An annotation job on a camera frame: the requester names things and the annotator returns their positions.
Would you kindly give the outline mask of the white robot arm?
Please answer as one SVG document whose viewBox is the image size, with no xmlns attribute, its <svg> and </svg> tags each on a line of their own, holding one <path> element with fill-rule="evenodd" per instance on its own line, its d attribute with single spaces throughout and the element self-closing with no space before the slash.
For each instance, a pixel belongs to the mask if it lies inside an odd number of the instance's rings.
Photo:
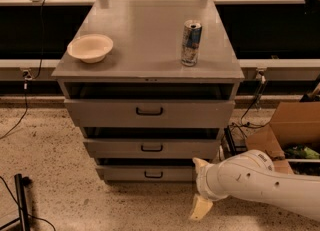
<svg viewBox="0 0 320 231">
<path fill-rule="evenodd" d="M 218 164 L 193 158 L 197 193 L 191 220 L 201 220 L 213 203 L 232 196 L 320 220 L 320 177 L 276 172 L 270 157 L 249 150 Z"/>
</svg>

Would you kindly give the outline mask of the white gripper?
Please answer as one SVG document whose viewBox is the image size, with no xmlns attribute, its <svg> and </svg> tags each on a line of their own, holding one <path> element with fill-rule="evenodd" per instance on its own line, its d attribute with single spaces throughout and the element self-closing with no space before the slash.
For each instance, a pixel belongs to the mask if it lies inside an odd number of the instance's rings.
<svg viewBox="0 0 320 231">
<path fill-rule="evenodd" d="M 199 194 L 194 195 L 189 219 L 200 221 L 213 207 L 212 201 L 218 201 L 219 197 L 209 188 L 207 183 L 207 172 L 212 164 L 197 157 L 193 157 L 192 161 L 196 167 L 196 186 Z"/>
</svg>

